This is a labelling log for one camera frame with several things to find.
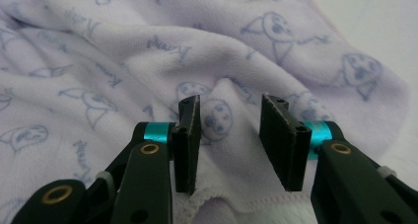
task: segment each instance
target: metallic blue strip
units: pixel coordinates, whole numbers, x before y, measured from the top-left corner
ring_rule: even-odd
[[[304,121],[303,124],[313,131],[313,136],[311,137],[311,149],[310,154],[308,155],[308,160],[317,160],[317,154],[314,152],[314,149],[317,146],[320,146],[324,140],[332,139],[331,130],[324,121]]]
[[[169,126],[167,122],[149,122],[145,127],[144,139],[167,144]]]

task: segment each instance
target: table surface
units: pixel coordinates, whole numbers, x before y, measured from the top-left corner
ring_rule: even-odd
[[[377,58],[409,84],[410,115],[395,144],[379,160],[418,189],[418,2],[314,0],[353,46]]]

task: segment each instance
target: towel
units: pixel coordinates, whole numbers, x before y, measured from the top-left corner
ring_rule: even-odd
[[[89,186],[139,121],[178,121],[201,96],[196,191],[174,223],[314,223],[258,138],[261,95],[300,121],[336,121],[378,159],[407,85],[352,47],[312,0],[0,0],[0,223],[59,179]]]

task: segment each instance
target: brass screw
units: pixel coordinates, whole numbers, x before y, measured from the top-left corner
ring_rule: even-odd
[[[349,148],[347,145],[340,144],[340,143],[331,144],[331,149],[337,153],[341,153],[345,155],[348,155],[351,153],[351,148]]]
[[[157,144],[147,144],[141,147],[140,151],[142,154],[145,155],[152,155],[154,153],[157,153],[158,150],[160,149],[160,146]]]
[[[65,200],[65,198],[69,197],[71,192],[73,192],[73,188],[68,185],[54,187],[43,195],[42,202],[48,205],[58,203],[62,200]]]

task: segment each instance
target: blue band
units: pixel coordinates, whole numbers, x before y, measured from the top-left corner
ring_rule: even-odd
[[[317,146],[320,146],[323,143],[323,141],[332,139],[331,130],[324,121],[304,121],[303,124],[313,131],[313,136],[311,137],[311,149],[310,154],[308,155],[308,160],[316,160],[317,154],[314,152],[314,149]]]
[[[168,122],[149,122],[145,127],[144,139],[167,144],[169,127]]]

